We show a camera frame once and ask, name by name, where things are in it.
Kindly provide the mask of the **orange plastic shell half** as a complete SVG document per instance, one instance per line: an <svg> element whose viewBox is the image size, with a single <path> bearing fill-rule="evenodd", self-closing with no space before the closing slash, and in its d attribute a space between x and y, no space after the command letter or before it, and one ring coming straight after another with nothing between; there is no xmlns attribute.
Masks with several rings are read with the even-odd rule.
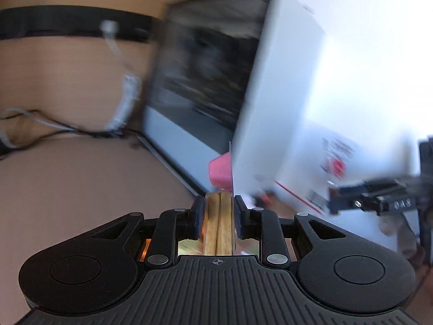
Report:
<svg viewBox="0 0 433 325"><path fill-rule="evenodd" d="M145 257L146 257L148 248L150 246L150 243L151 243L151 239L150 238L146 238L145 242L144 242L144 244L143 244L143 246L141 248L141 251L139 253L139 259L138 259L139 262L143 262L145 260Z"/></svg>

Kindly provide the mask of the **white aigo computer case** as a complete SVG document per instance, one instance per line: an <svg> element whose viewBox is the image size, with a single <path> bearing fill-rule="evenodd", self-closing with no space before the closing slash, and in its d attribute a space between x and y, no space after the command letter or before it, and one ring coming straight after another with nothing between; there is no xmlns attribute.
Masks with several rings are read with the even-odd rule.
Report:
<svg viewBox="0 0 433 325"><path fill-rule="evenodd" d="M323 29L299 0L178 0L156 33L142 131L191 193L231 154L239 194L270 189L310 92Z"/></svg>

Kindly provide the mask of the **black wall power strip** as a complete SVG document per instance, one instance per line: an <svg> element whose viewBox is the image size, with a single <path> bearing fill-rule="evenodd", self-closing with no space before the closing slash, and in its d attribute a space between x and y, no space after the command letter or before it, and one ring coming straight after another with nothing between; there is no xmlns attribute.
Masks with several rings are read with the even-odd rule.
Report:
<svg viewBox="0 0 433 325"><path fill-rule="evenodd" d="M24 37L107 37L146 43L157 19L118 9L34 5L1 11L1 39Z"/></svg>

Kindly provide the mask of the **wooden sticks pack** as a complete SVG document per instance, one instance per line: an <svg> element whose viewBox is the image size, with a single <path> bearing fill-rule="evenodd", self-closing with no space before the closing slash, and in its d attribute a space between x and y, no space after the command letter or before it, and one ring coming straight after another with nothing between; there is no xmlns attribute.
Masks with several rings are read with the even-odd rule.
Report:
<svg viewBox="0 0 433 325"><path fill-rule="evenodd" d="M209 180L216 191L205 196L202 225L203 254L233 255L234 209L231 152L213 159L208 165Z"/></svg>

